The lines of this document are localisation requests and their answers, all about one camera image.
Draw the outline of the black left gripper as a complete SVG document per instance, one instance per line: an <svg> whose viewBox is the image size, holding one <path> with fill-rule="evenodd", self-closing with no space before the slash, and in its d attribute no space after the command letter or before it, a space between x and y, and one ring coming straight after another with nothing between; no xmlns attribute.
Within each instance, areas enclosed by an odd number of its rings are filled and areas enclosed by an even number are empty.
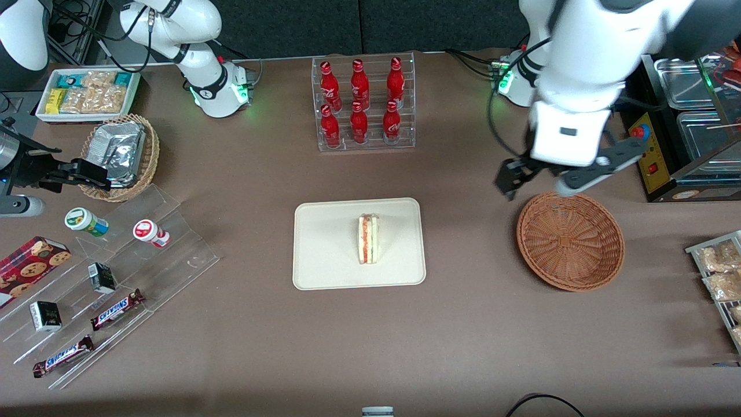
<svg viewBox="0 0 741 417"><path fill-rule="evenodd" d="M521 154L515 158L515 162L500 164L494 184L507 201L513 201L517 190L522 186L523 179L534 178L541 171L547 171L552 176L559 176L559 165L540 161L529 154Z"/></svg>

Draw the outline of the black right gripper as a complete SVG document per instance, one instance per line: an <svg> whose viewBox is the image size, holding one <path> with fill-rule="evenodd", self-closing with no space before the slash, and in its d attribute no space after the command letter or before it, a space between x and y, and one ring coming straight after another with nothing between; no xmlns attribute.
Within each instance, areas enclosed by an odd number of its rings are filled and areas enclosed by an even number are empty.
<svg viewBox="0 0 741 417"><path fill-rule="evenodd" d="M2 193L26 187L60 193L64 185L111 190L106 169L85 159L60 163L52 156L60 152L21 134L2 134ZM50 174L56 169L65 176Z"/></svg>

